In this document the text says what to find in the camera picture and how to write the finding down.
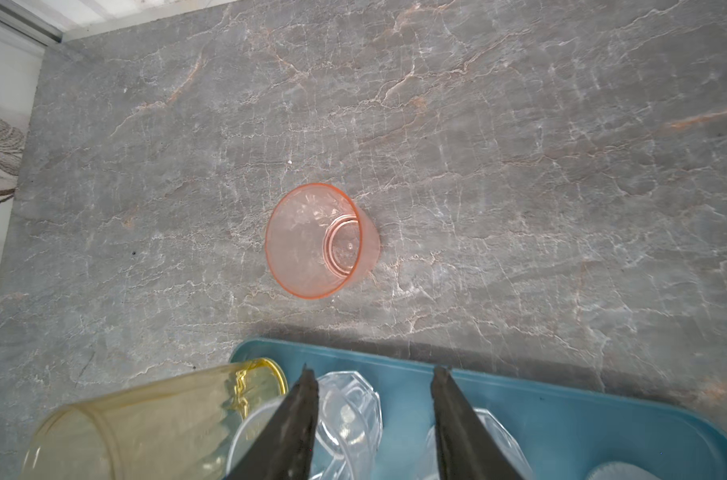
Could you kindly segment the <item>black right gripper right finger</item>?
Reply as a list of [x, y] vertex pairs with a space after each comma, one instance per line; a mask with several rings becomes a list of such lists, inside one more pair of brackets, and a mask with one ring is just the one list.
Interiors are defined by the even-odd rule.
[[451, 370], [433, 369], [437, 472], [441, 479], [521, 479], [487, 432]]

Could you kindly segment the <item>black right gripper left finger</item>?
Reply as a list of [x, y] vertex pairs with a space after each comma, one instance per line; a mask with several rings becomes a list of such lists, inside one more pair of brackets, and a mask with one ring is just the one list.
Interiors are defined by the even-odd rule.
[[319, 412], [319, 386], [305, 367], [291, 390], [256, 410], [238, 428], [227, 479], [308, 479]]

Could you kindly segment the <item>clear faceted glass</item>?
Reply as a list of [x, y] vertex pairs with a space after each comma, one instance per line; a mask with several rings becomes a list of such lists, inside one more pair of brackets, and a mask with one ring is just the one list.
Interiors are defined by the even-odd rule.
[[[314, 439], [289, 455], [280, 479], [371, 479], [375, 456], [383, 437], [381, 398], [357, 371], [335, 371], [320, 376], [318, 414]], [[225, 474], [228, 479], [260, 479], [257, 473], [233, 474], [243, 458], [255, 453], [273, 466], [277, 450], [258, 440], [284, 398], [259, 406], [238, 428], [229, 447]]]
[[[475, 414], [477, 414], [481, 424], [485, 426], [485, 430], [493, 438], [501, 453], [513, 464], [513, 468], [517, 470], [517, 473], [521, 474], [523, 479], [535, 479], [535, 472], [531, 469], [525, 454], [521, 451], [517, 440], [505, 429], [505, 426], [487, 409], [475, 408]], [[431, 427], [427, 432], [425, 447], [423, 447], [421, 457], [417, 461], [415, 479], [439, 480], [435, 426]]]

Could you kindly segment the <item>yellow transparent glass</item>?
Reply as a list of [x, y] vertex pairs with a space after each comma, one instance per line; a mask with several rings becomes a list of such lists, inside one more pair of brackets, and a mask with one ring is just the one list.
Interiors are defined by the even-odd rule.
[[257, 358], [62, 406], [35, 431], [23, 479], [222, 479], [238, 428], [287, 394]]

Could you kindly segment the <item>teal plastic tray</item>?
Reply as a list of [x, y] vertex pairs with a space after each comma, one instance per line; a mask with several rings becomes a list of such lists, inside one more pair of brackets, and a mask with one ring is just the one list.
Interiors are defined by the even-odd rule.
[[[241, 342], [230, 360], [254, 358], [273, 360], [289, 382], [305, 367], [359, 372], [383, 410], [373, 478], [415, 478], [435, 424], [431, 364], [266, 338]], [[687, 410], [469, 370], [451, 375], [472, 406], [489, 410], [519, 442], [537, 479], [585, 479], [613, 461], [659, 479], [727, 479], [727, 435]]]

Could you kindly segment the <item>white frosted glass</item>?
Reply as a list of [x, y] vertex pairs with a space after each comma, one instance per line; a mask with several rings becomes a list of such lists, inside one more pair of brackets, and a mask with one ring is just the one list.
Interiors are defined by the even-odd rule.
[[586, 480], [659, 480], [639, 466], [620, 461], [605, 462], [589, 471]]

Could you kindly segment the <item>pink transparent glass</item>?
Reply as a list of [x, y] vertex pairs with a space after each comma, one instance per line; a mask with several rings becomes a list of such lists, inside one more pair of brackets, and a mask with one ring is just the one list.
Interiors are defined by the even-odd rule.
[[343, 191], [309, 183], [277, 203], [264, 249], [276, 282], [296, 297], [315, 300], [371, 273], [381, 238], [373, 220]]

